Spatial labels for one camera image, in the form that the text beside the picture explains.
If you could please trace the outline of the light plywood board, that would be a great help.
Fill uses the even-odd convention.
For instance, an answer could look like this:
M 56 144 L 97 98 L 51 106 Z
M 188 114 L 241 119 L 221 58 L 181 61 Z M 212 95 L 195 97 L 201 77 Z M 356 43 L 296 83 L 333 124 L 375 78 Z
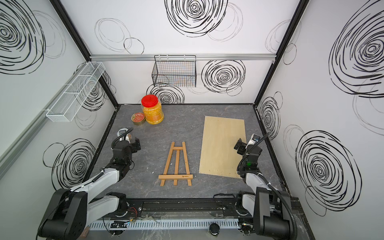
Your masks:
M 234 149 L 239 139 L 246 139 L 244 120 L 206 116 L 199 173 L 239 179 L 242 155 Z

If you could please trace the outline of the small wooden easel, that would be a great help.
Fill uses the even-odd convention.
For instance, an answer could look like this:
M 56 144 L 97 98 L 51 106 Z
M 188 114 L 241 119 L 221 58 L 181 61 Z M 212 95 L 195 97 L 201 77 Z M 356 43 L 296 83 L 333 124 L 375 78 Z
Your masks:
M 175 164 L 174 164 L 174 173 L 169 173 L 169 168 L 171 166 L 171 160 L 173 159 L 173 155 L 175 155 Z M 183 157 L 184 160 L 184 167 L 186 170 L 185 174 L 181 174 L 179 172 L 180 167 L 180 159 Z M 189 166 L 189 160 L 188 160 L 188 154 L 187 154 L 187 148 L 186 148 L 186 142 L 182 142 L 181 146 L 176 146 L 175 142 L 171 143 L 170 150 L 168 153 L 167 161 L 165 164 L 165 169 L 162 175 L 159 175 L 158 179 L 161 181 L 160 186 L 163 187 L 166 183 L 166 181 L 173 181 L 173 185 L 177 186 L 178 182 L 180 180 L 186 180 L 188 186 L 192 186 L 192 180 L 194 176 L 190 172 L 190 166 Z

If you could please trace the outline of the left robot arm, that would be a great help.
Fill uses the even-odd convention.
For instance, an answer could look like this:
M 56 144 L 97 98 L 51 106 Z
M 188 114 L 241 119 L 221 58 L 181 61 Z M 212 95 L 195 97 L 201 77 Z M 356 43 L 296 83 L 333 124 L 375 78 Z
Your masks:
M 48 240 L 76 240 L 94 221 L 113 214 L 123 217 L 129 211 L 126 195 L 111 192 L 101 199 L 96 196 L 121 181 L 131 169 L 132 155 L 141 149 L 138 138 L 134 142 L 125 136 L 111 144 L 113 157 L 100 173 L 71 189 L 54 192 L 37 235 Z

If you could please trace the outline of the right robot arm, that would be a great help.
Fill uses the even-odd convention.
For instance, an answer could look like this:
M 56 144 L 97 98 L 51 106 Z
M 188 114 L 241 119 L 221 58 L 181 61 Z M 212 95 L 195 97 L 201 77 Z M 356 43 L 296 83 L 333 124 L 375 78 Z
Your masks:
M 259 144 L 267 137 L 253 134 L 247 143 L 239 139 L 235 144 L 234 149 L 242 156 L 237 174 L 253 191 L 241 194 L 240 208 L 253 217 L 252 225 L 257 235 L 276 240 L 296 240 L 298 224 L 292 211 L 291 197 L 277 190 L 258 167 L 262 153 Z

